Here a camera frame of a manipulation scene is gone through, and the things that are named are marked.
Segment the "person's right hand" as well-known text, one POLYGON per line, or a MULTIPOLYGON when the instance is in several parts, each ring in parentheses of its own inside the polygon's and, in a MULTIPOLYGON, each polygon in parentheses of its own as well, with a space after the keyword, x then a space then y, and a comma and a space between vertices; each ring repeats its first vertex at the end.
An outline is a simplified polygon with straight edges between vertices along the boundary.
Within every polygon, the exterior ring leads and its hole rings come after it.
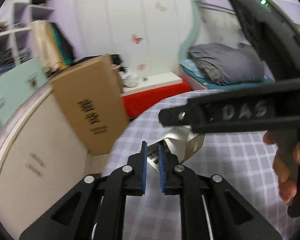
POLYGON ((279 195, 288 204, 298 191, 296 180, 300 165, 300 141, 296 131, 267 131, 263 142, 277 146, 273 170, 278 178, 279 195))

